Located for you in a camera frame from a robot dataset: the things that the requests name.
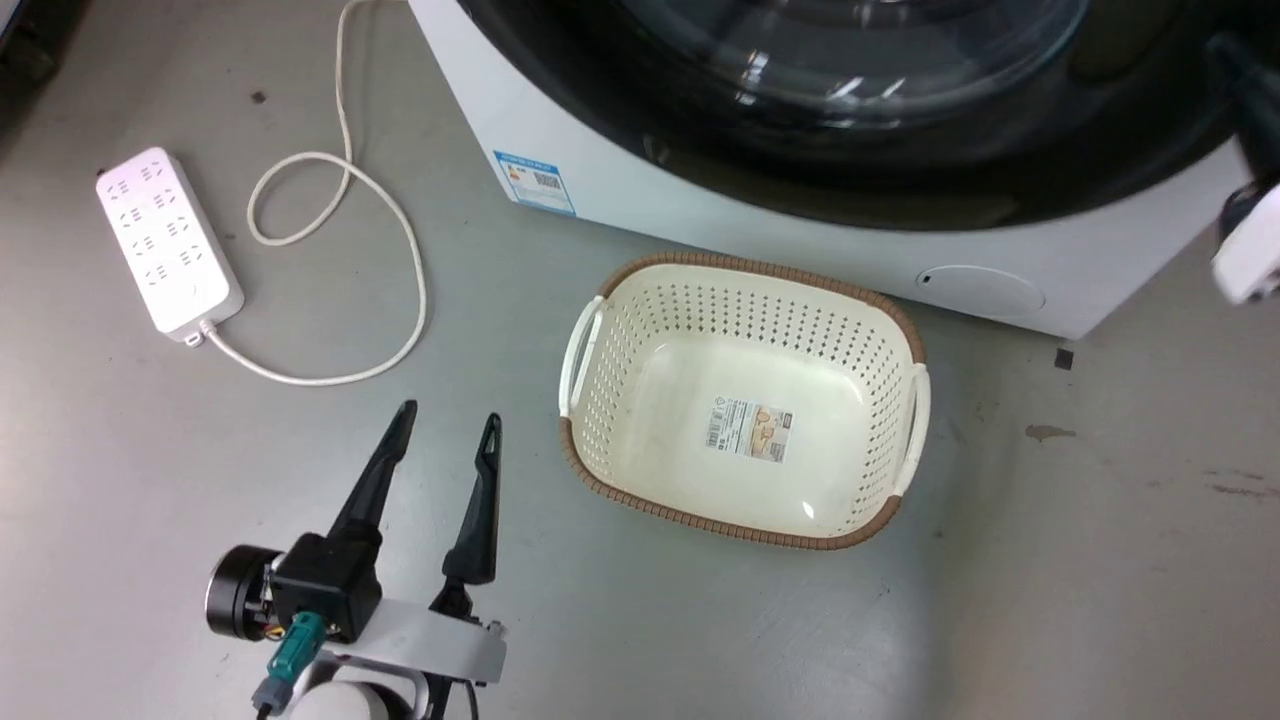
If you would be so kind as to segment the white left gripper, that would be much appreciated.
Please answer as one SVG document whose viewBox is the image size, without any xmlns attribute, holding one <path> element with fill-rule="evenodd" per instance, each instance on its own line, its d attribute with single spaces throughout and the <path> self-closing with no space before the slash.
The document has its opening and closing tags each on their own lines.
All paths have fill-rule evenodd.
<svg viewBox="0 0 1280 720">
<path fill-rule="evenodd" d="M 328 539 L 381 544 L 381 515 L 396 468 L 410 446 L 419 402 L 403 401 L 338 512 Z M 387 600 L 367 557 L 319 544 L 276 551 L 238 544 L 216 564 L 205 591 L 211 632 L 271 641 L 264 689 L 314 689 L 344 670 L 412 682 L 417 689 L 498 683 L 506 630 L 472 612 L 467 585 L 497 578 L 503 429 L 488 416 L 475 454 L 476 479 L 445 583 L 430 603 Z"/>
</svg>

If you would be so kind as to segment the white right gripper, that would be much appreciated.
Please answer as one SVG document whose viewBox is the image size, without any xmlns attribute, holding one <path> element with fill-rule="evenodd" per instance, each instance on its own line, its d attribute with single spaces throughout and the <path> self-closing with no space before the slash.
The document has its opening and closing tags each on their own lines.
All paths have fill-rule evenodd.
<svg viewBox="0 0 1280 720">
<path fill-rule="evenodd" d="M 1279 288 L 1277 68 L 1230 32 L 1216 33 L 1206 54 L 1228 101 L 1245 164 L 1260 181 L 1238 190 L 1222 205 L 1211 270 L 1230 304 L 1256 304 Z"/>
</svg>

